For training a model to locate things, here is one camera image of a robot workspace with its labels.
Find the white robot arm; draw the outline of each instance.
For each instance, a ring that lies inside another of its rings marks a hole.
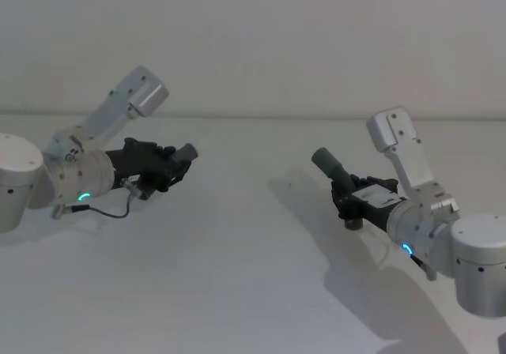
[[[179,182],[197,153],[127,138],[123,150],[100,149],[130,120],[150,116],[168,90],[145,67],[136,67],[82,124],[60,130],[42,153],[21,137],[0,134],[0,232],[19,225],[25,207],[53,205],[53,217],[90,209],[66,204],[126,187],[147,199]],[[139,175],[135,183],[128,178]]]
[[[333,180],[334,203],[346,227],[357,229],[362,219],[369,220],[405,250],[429,280],[437,273],[455,279],[464,309],[483,317],[506,316],[506,217],[459,216],[455,199],[432,176],[404,107],[377,113],[367,127],[376,149],[394,165],[409,200],[397,194],[396,180],[350,176],[320,149],[312,159]]]

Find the white wall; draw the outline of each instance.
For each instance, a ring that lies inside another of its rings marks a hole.
[[[506,117],[506,0],[0,0],[0,109],[88,111],[135,64],[174,115]]]

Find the green led light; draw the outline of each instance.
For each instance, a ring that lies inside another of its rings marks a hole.
[[[85,194],[82,194],[81,196],[79,196],[77,199],[78,199],[79,201],[83,201],[83,200],[85,200],[86,198],[91,198],[91,197],[92,197],[92,195],[91,195],[91,194],[89,194],[89,193],[85,193]]]

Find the white tabletop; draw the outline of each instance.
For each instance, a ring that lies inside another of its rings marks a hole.
[[[74,117],[1,116],[43,148]],[[506,122],[416,122],[463,214],[506,205]],[[462,310],[377,228],[348,232],[312,164],[394,176],[364,121],[148,119],[124,137],[200,151],[169,194],[125,220],[27,211],[0,235],[8,354],[495,353],[506,318]],[[123,210],[121,191],[93,204]]]

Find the black cable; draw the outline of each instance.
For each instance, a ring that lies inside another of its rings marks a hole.
[[[126,212],[121,215],[110,214],[110,213],[104,212],[103,210],[93,208],[92,206],[89,207],[89,210],[92,210],[93,212],[99,213],[102,216],[106,216],[106,217],[110,217],[110,218],[118,218],[118,219],[125,218],[130,213],[130,203],[132,202],[132,198],[133,198],[133,196],[131,194],[129,194],[128,198],[126,199]]]

